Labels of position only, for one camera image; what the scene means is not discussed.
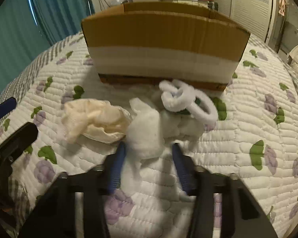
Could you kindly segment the cream lace cloth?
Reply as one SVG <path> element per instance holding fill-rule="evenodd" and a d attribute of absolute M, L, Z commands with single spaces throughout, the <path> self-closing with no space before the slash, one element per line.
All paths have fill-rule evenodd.
<path fill-rule="evenodd" d="M 131 122 L 128 110 L 120 106 L 97 99 L 77 99 L 64 104 L 61 133 L 68 143 L 75 143 L 82 135 L 112 144 L 124 138 Z"/>

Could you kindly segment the white fabric cloth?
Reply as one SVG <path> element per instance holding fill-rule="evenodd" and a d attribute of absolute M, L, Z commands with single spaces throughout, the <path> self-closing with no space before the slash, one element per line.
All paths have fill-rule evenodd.
<path fill-rule="evenodd" d="M 131 99 L 130 106 L 135 117 L 126 131 L 127 152 L 120 183 L 127 196 L 141 186 L 141 161 L 159 157 L 164 150 L 159 112 L 139 98 Z"/>

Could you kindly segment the white fluffy cloth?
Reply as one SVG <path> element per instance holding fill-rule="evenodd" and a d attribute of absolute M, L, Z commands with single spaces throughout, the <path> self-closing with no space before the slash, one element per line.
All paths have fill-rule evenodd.
<path fill-rule="evenodd" d="M 161 92 L 154 91 L 150 96 L 150 105 L 160 113 L 160 125 L 165 140 L 198 139 L 204 133 L 204 124 L 190 115 L 182 115 L 167 111 L 161 101 Z"/>

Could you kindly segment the floral quilted bed cover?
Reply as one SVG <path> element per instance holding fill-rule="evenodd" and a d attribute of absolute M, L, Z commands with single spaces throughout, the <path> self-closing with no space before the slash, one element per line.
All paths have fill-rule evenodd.
<path fill-rule="evenodd" d="M 209 171 L 238 174 L 283 237 L 298 213 L 298 94 L 289 72 L 265 52 L 248 42 L 225 91 L 209 93 L 218 121 L 196 140 L 174 142 Z M 78 91 L 129 108 L 134 97 L 150 104 L 159 90 L 101 83 L 84 38 L 43 66 L 17 108 L 0 120 L 0 144 L 24 123 L 39 120 L 38 138 L 13 164 L 9 182 L 18 225 L 60 172 L 85 172 L 116 149 L 83 136 L 68 144 L 59 136 L 64 103 Z M 185 237 L 194 199 L 181 190 L 170 146 L 143 161 L 140 174 L 137 192 L 116 192 L 106 204 L 111 236 Z"/>

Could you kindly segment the white fluffy loop toy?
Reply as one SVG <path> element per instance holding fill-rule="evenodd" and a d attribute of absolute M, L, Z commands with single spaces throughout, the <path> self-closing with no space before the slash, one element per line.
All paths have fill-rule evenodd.
<path fill-rule="evenodd" d="M 219 115 L 215 104 L 201 90 L 180 80 L 163 80 L 159 83 L 159 89 L 166 110 L 176 113 L 187 110 L 203 124 L 211 125 L 217 121 Z"/>

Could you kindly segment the brown cardboard box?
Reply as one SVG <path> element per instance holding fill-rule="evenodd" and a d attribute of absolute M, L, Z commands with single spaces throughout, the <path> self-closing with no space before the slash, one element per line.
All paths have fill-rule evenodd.
<path fill-rule="evenodd" d="M 250 33 L 215 10 L 167 2 L 124 3 L 81 22 L 102 82 L 157 84 L 181 80 L 223 91 Z"/>

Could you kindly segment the blue window curtain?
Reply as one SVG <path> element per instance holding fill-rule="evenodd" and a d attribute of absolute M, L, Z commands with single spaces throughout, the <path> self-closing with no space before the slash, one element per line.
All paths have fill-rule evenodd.
<path fill-rule="evenodd" d="M 78 33 L 91 0 L 4 0 L 0 6 L 0 94 L 41 52 Z"/>

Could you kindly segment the white sliding wardrobe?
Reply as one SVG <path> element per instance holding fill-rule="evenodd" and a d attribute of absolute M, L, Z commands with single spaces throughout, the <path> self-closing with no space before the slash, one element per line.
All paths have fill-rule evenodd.
<path fill-rule="evenodd" d="M 214 0 L 218 12 L 230 17 L 260 40 L 270 37 L 273 9 L 276 0 Z"/>

